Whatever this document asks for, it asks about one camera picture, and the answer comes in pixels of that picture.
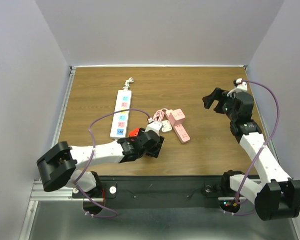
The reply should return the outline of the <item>red cube socket plug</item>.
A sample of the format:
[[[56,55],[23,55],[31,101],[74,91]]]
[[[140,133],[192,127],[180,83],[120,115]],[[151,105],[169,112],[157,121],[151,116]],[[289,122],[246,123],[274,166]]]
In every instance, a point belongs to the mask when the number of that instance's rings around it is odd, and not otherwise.
[[[145,129],[144,128],[136,128],[134,130],[132,130],[130,133],[129,133],[129,137],[139,137],[141,135],[143,135],[145,132]]]

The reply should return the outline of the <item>white multicolour power strip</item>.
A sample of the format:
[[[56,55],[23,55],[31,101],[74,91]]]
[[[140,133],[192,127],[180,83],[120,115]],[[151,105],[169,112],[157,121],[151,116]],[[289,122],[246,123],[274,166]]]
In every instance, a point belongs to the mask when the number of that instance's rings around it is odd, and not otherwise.
[[[112,139],[125,138],[127,135],[127,126],[129,120],[129,109],[131,106],[132,91],[119,90],[117,93],[114,111],[120,111],[113,115],[110,137]]]

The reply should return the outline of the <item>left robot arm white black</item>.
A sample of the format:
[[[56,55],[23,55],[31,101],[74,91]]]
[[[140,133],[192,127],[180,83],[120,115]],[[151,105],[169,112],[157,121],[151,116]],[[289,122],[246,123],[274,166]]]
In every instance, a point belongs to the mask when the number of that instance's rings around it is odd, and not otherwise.
[[[53,192],[70,187],[96,197],[102,183],[96,172],[87,170],[89,166],[133,162],[144,155],[157,158],[164,139],[153,130],[142,129],[137,136],[96,146],[69,146],[65,141],[59,142],[36,162],[43,189]]]

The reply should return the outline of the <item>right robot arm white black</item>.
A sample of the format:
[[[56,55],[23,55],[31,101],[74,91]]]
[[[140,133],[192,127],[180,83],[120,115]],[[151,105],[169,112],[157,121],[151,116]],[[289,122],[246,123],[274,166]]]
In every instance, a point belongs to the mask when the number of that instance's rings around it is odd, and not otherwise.
[[[261,128],[252,119],[253,96],[246,91],[229,93],[215,88],[202,101],[206,109],[218,102],[214,111],[229,118],[232,135],[252,160],[261,181],[256,183],[243,172],[230,170],[222,176],[220,191],[225,195],[237,192],[245,197],[264,221],[298,217],[300,180],[292,179],[268,148]]]

